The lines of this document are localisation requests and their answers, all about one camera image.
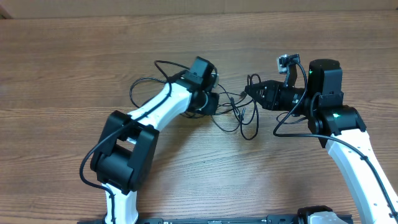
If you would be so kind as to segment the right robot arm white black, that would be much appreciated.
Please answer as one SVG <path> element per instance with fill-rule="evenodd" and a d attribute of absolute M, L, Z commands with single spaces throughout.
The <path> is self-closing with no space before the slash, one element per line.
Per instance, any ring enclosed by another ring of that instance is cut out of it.
<path fill-rule="evenodd" d="M 283 111 L 286 117 L 304 116 L 309 133 L 273 134 L 280 138 L 317 138 L 338 166 L 353 197 L 362 223 L 397 223 L 397 194 L 373 151 L 367 127 L 357 109 L 344 105 L 343 70 L 332 59 L 317 59 L 303 71 L 304 87 L 295 87 L 299 60 L 282 56 L 279 73 L 284 82 L 253 83 L 244 91 L 265 110 Z"/>

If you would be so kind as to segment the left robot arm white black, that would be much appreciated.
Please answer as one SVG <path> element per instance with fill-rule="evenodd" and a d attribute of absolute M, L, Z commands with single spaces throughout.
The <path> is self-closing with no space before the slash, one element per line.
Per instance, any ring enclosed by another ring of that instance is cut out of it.
<path fill-rule="evenodd" d="M 137 223 L 137 192 L 146 180 L 160 131 L 189 111 L 215 114 L 219 96 L 216 67 L 197 57 L 191 67 L 166 76 L 163 89 L 136 110 L 112 112 L 97 145 L 84 158 L 96 173 L 96 188 L 105 191 L 106 215 L 99 223 Z"/>

